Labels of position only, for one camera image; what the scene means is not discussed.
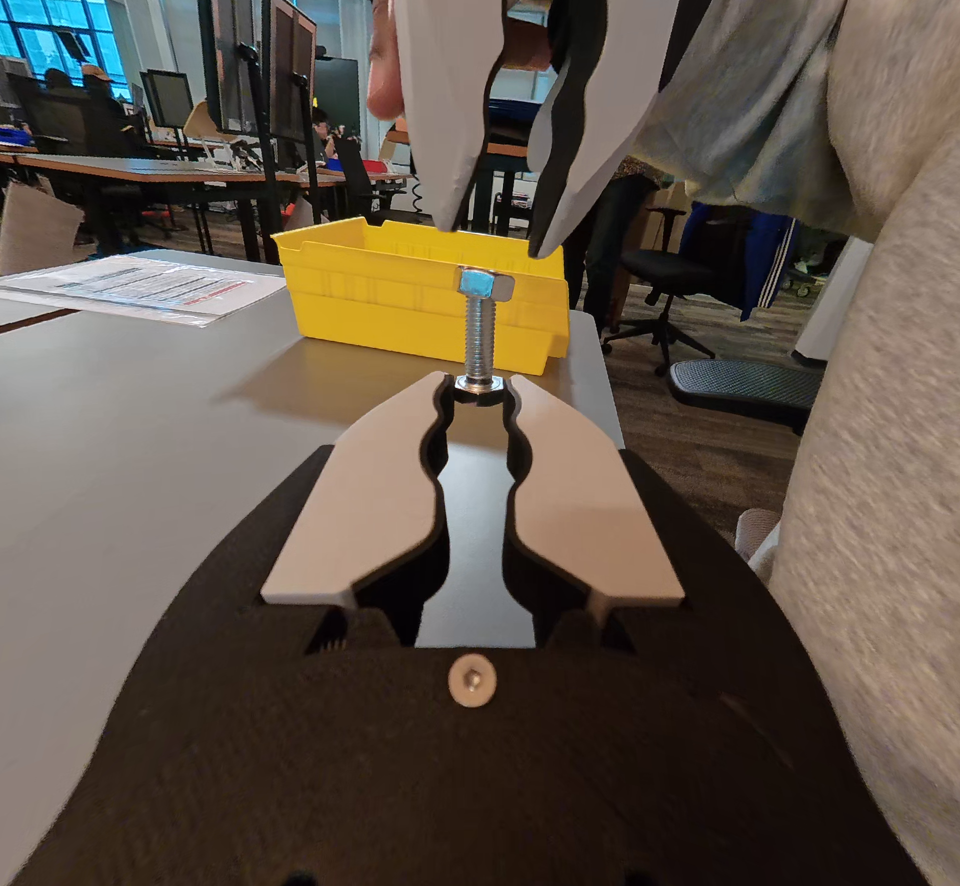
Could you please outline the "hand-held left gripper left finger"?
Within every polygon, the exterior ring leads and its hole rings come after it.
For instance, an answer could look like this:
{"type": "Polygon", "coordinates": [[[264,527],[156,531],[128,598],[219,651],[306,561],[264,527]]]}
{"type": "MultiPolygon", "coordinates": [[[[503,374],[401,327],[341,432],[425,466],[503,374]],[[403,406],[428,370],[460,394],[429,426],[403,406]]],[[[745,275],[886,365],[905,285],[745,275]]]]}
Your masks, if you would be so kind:
{"type": "Polygon", "coordinates": [[[344,431],[261,587],[264,602],[378,609],[400,642],[416,642],[450,570],[438,476],[451,422],[452,377],[433,372],[344,431]]]}

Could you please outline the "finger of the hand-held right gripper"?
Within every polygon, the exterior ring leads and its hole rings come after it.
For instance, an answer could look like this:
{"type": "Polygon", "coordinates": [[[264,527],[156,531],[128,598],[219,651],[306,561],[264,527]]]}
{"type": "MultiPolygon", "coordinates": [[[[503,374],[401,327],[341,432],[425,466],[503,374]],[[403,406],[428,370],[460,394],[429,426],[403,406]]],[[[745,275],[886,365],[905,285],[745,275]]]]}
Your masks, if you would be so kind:
{"type": "Polygon", "coordinates": [[[537,112],[529,255],[562,245],[613,177],[712,0],[554,0],[557,78],[537,112]]]}
{"type": "Polygon", "coordinates": [[[458,224],[486,147],[487,101],[502,66],[541,69],[541,28],[506,0],[392,0],[404,115],[436,227],[458,224]]]}

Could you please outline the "steel hex bolt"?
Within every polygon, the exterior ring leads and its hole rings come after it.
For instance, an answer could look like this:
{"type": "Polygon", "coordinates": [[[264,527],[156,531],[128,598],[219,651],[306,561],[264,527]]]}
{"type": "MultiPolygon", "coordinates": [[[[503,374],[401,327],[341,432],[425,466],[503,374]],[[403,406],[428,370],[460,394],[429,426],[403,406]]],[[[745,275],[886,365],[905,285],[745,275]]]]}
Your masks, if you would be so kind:
{"type": "Polygon", "coordinates": [[[458,292],[465,297],[464,388],[485,392],[495,385],[497,305],[509,302],[515,279],[475,267],[461,267],[458,292]]]}

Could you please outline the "person's right forearm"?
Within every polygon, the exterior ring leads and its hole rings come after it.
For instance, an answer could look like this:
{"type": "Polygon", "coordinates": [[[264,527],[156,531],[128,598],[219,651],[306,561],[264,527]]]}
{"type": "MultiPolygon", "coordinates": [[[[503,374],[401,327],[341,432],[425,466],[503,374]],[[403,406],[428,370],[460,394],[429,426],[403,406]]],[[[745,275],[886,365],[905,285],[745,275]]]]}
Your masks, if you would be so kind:
{"type": "Polygon", "coordinates": [[[710,0],[634,142],[713,205],[958,236],[958,0],[710,0]]]}

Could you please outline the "long wooden-edged desk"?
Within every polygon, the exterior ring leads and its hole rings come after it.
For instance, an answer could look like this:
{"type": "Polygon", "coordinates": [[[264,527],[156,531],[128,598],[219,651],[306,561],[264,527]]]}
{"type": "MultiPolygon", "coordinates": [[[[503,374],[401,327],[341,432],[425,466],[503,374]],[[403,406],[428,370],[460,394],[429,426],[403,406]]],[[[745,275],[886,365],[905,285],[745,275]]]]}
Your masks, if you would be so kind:
{"type": "Polygon", "coordinates": [[[273,235],[282,230],[279,209],[283,194],[306,192],[315,221],[325,209],[330,219],[341,218],[349,203],[346,178],[329,172],[319,173],[317,183],[311,185],[295,172],[277,173],[270,181],[261,171],[217,169],[198,161],[54,156],[9,150],[2,152],[1,162],[4,167],[79,183],[98,256],[120,255],[133,248],[126,245],[114,216],[117,208],[111,204],[120,186],[134,186],[149,205],[203,208],[234,203],[246,259],[273,265],[280,261],[273,235]]]}

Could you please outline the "stack of blue mats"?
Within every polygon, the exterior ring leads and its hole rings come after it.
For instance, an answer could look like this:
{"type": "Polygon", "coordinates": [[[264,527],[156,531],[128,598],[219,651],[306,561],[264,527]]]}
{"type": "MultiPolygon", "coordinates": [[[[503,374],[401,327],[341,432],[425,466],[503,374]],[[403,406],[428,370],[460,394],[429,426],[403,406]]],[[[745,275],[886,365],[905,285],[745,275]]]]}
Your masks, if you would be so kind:
{"type": "Polygon", "coordinates": [[[499,131],[507,129],[529,131],[542,109],[541,103],[513,98],[490,98],[486,105],[490,127],[499,131]]]}

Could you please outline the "black mesh chair seat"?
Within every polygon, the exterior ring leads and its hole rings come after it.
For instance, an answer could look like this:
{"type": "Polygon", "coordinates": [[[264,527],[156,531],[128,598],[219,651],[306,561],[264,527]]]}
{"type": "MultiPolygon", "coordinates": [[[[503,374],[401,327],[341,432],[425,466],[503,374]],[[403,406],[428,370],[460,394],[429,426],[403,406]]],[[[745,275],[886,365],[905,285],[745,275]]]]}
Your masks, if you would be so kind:
{"type": "Polygon", "coordinates": [[[666,381],[684,405],[777,424],[800,437],[823,375],[769,363],[704,359],[672,364],[666,381]]]}

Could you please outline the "yellow plastic bin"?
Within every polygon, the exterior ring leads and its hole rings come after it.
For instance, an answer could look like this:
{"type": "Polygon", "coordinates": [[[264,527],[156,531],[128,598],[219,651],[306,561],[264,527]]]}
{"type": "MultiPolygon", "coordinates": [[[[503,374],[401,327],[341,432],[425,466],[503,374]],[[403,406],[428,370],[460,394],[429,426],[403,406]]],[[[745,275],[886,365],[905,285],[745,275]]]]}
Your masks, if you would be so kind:
{"type": "Polygon", "coordinates": [[[563,253],[527,254],[527,242],[362,217],[274,236],[302,336],[463,363],[463,267],[507,275],[513,292],[495,314],[494,366],[540,376],[570,344],[563,253]]]}

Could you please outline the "black office chair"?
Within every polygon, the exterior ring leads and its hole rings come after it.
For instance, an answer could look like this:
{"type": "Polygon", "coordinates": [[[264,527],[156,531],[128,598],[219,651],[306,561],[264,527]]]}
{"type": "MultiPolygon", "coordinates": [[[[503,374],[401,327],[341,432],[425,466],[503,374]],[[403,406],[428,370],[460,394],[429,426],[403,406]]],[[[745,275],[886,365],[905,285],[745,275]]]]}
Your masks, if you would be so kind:
{"type": "Polygon", "coordinates": [[[658,249],[626,250],[622,253],[615,277],[611,308],[606,317],[601,349],[605,355],[608,355],[615,341],[648,336],[651,338],[651,344],[660,349],[663,359],[654,368],[654,374],[664,377],[671,368],[670,348],[676,343],[700,352],[710,359],[716,358],[713,350],[670,321],[670,310],[674,299],[703,292],[704,287],[712,283],[714,272],[702,263],[669,251],[675,221],[687,214],[685,210],[664,206],[647,206],[645,210],[648,214],[656,214],[662,219],[661,246],[658,249]],[[650,287],[645,304],[655,306],[661,297],[665,297],[663,308],[657,317],[626,318],[624,316],[623,307],[629,292],[629,282],[632,280],[638,280],[650,287]]]}

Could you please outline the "blue striped jacket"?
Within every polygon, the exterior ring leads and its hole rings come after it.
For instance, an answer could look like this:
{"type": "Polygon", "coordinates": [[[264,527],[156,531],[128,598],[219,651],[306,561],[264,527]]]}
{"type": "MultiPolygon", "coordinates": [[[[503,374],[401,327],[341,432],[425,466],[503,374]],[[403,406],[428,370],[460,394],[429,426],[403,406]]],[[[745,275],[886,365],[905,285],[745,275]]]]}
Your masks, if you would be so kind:
{"type": "Polygon", "coordinates": [[[679,255],[710,271],[705,295],[738,309],[741,321],[774,303],[794,250],[793,218],[694,201],[682,232],[679,255]]]}

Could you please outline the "small black monitor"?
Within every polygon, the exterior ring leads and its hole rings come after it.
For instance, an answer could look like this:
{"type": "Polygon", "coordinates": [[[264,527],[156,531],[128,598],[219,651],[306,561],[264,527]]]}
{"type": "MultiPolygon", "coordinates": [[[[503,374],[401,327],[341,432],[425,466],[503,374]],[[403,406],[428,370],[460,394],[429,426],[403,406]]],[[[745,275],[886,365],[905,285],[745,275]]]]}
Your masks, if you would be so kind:
{"type": "Polygon", "coordinates": [[[152,123],[161,128],[181,129],[194,109],[185,73],[163,69],[140,72],[152,123]]]}

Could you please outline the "person's torso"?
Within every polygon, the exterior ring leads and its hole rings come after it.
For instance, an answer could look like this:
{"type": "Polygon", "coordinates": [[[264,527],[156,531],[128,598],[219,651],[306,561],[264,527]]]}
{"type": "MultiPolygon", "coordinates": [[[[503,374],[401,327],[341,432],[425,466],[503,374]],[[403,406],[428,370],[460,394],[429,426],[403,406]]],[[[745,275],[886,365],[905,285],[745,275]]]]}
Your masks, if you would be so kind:
{"type": "Polygon", "coordinates": [[[930,884],[958,884],[958,271],[955,119],[858,281],[769,585],[930,884]]]}

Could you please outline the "laminated paper sheet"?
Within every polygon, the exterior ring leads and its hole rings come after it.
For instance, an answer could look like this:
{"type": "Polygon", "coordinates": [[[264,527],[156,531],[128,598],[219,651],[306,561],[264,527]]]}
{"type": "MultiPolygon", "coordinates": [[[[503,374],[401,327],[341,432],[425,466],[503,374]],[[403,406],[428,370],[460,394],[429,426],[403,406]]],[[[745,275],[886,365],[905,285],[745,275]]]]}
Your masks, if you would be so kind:
{"type": "Polygon", "coordinates": [[[144,255],[3,277],[2,299],[204,328],[286,291],[282,276],[144,255]]]}

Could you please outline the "grey cardboard sheet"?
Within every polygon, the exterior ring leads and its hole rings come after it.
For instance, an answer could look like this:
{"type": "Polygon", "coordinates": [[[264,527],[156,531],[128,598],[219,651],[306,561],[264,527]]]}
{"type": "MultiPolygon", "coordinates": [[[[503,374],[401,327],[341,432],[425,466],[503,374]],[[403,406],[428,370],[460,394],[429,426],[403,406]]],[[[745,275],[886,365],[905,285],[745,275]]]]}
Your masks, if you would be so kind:
{"type": "Polygon", "coordinates": [[[1,276],[76,262],[74,243],[84,212],[28,184],[6,186],[1,222],[1,276]]]}

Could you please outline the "dark wall screen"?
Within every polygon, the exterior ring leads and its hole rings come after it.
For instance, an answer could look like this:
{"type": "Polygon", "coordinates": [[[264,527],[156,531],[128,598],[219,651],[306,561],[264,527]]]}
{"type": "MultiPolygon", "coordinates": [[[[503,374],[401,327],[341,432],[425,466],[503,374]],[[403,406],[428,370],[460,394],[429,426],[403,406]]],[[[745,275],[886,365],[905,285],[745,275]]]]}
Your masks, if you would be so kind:
{"type": "Polygon", "coordinates": [[[362,114],[359,96],[359,65],[356,60],[324,56],[314,64],[314,97],[333,127],[360,139],[362,114]]]}

